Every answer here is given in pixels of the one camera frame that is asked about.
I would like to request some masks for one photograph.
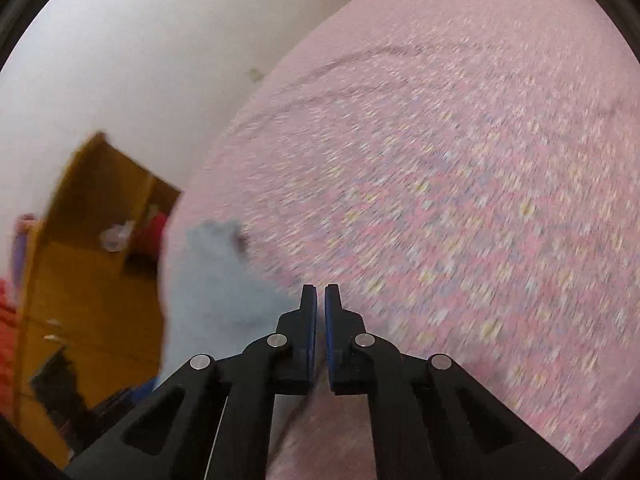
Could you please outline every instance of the white wall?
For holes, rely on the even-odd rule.
[[[349,0],[51,0],[0,72],[0,276],[95,130],[177,186],[268,73]]]

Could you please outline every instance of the red cloth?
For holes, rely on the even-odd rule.
[[[140,231],[134,235],[133,252],[146,254],[153,259],[160,258],[162,232],[168,216],[158,212]]]
[[[0,280],[0,413],[10,418],[14,382],[16,317],[6,298],[6,282]]]

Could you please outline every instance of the light blue cloth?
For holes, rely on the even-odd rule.
[[[187,232],[165,290],[164,341],[157,384],[196,354],[222,359],[275,332],[297,298],[252,275],[236,245],[237,222],[204,222]]]

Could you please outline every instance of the wooden shelf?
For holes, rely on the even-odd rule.
[[[52,436],[55,430],[44,410],[31,399],[29,380],[61,346],[89,406],[158,373],[164,329],[158,263],[132,250],[133,236],[123,251],[110,253],[100,234],[127,221],[135,232],[151,204],[168,215],[179,194],[97,134],[73,156],[48,214],[30,235],[14,419],[56,464],[65,461],[64,443]]]

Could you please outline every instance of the wooden cabinet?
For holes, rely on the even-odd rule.
[[[156,262],[131,240],[110,253],[100,234],[168,215],[179,191],[93,136],[72,157],[47,215],[31,233],[20,301],[14,423],[56,465],[68,450],[29,380],[61,346],[89,407],[158,372],[164,319]]]

